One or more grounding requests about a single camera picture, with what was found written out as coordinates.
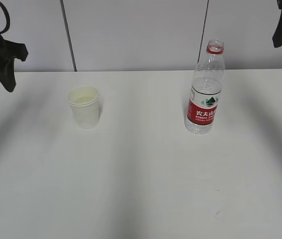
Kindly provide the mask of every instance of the bottle body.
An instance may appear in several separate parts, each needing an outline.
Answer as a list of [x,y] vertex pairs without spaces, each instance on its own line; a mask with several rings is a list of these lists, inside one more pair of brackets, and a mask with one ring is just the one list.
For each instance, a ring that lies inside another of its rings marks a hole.
[[207,133],[213,124],[225,71],[223,47],[221,41],[211,40],[193,75],[185,126],[196,134]]

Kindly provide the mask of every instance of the mountain logo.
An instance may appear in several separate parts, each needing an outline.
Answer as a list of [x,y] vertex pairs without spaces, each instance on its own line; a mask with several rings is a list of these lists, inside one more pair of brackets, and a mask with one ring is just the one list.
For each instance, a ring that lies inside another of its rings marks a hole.
[[211,97],[210,99],[206,99],[204,101],[201,101],[201,104],[207,107],[212,107],[217,103],[219,99],[217,97]]

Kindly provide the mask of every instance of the cup rim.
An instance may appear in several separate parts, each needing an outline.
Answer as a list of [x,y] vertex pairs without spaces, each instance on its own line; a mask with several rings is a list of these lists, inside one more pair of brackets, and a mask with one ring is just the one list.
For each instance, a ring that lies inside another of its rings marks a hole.
[[[89,102],[86,102],[86,103],[76,104],[76,103],[71,102],[71,101],[68,99],[68,96],[69,96],[70,92],[72,92],[73,90],[76,90],[76,89],[78,89],[78,88],[81,88],[81,87],[90,87],[90,88],[95,89],[95,90],[97,91],[97,96],[96,96],[93,100],[91,100],[91,101],[89,101]],[[67,93],[67,95],[66,95],[66,99],[67,99],[68,103],[69,103],[70,105],[72,105],[72,106],[77,106],[77,107],[91,105],[91,104],[93,104],[95,101],[97,101],[98,98],[99,98],[99,91],[98,91],[98,89],[95,88],[95,87],[93,87],[93,86],[89,86],[89,85],[81,85],[81,86],[74,87],[74,88],[72,88],[71,90],[69,90],[68,93]]]

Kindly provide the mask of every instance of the bottle label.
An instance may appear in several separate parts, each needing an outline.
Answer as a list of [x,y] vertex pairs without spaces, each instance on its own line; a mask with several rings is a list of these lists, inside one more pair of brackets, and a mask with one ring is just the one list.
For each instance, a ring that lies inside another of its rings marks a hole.
[[212,123],[220,95],[221,92],[212,95],[203,94],[192,87],[187,118],[195,124],[208,125]]

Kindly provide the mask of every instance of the red bottle cap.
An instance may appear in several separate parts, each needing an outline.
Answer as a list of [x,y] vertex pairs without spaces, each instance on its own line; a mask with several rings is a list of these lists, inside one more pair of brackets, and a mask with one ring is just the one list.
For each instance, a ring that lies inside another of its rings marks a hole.
[[220,40],[210,40],[206,51],[215,55],[222,54],[224,51],[224,42]]

